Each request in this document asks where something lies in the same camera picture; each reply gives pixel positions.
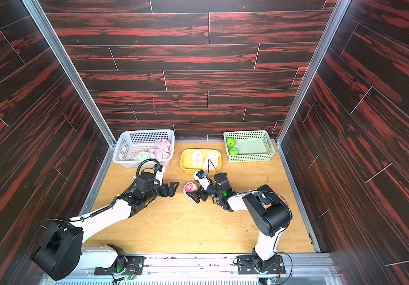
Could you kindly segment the white foam net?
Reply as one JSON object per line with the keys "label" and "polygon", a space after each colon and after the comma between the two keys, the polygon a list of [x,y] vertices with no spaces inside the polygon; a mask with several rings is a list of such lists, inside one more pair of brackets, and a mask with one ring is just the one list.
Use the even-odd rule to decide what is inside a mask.
{"label": "white foam net", "polygon": [[203,160],[204,160],[204,157],[203,157],[202,151],[199,149],[194,150],[193,155],[192,155],[193,165],[196,167],[201,167],[203,165]]}
{"label": "white foam net", "polygon": [[218,165],[218,162],[219,162],[219,154],[215,152],[209,153],[203,163],[203,170],[215,171]]}

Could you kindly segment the green apple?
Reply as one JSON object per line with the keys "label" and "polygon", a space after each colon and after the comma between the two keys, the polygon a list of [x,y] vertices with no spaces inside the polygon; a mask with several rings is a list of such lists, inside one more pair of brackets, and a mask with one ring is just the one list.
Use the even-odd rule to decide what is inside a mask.
{"label": "green apple", "polygon": [[236,141],[234,138],[227,138],[226,139],[226,144],[228,146],[228,148],[233,148],[236,145]]}
{"label": "green apple", "polygon": [[231,156],[239,155],[238,150],[237,150],[236,148],[234,148],[234,147],[230,148],[230,149],[228,150],[228,153],[229,153]]}

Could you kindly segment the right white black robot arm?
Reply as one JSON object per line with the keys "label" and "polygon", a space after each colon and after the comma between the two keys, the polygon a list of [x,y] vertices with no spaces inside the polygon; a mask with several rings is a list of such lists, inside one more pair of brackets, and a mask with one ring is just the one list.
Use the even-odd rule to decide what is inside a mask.
{"label": "right white black robot arm", "polygon": [[226,211],[249,212],[259,230],[259,239],[253,249],[253,266],[261,274],[268,273],[276,259],[282,232],[288,228],[293,218],[287,202],[266,184],[254,191],[237,193],[232,190],[227,174],[223,172],[210,179],[204,171],[197,171],[193,178],[200,187],[187,195],[196,203],[210,197]]}

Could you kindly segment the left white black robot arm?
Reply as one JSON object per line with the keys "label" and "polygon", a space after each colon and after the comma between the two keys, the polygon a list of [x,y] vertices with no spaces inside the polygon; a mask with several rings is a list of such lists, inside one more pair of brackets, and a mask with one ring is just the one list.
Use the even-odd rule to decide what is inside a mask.
{"label": "left white black robot arm", "polygon": [[163,182],[163,173],[142,173],[122,194],[105,207],[68,220],[53,219],[33,249],[32,261],[53,280],[91,268],[118,271],[124,266],[124,251],[114,245],[85,247],[83,243],[96,233],[129,219],[157,197],[173,197],[178,182]]}

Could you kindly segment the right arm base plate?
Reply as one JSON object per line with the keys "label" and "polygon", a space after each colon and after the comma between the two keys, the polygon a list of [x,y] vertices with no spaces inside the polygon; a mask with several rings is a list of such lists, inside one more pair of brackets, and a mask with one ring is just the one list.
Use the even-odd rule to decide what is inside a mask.
{"label": "right arm base plate", "polygon": [[275,254],[263,261],[258,255],[239,255],[233,260],[239,274],[278,274],[286,273],[283,258]]}

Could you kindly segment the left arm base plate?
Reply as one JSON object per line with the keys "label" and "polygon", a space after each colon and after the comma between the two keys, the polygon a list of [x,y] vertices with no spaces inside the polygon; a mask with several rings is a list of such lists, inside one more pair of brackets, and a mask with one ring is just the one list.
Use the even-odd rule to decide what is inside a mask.
{"label": "left arm base plate", "polygon": [[113,265],[108,268],[95,268],[96,276],[139,276],[143,272],[145,257],[141,255],[126,255],[124,258],[119,256]]}

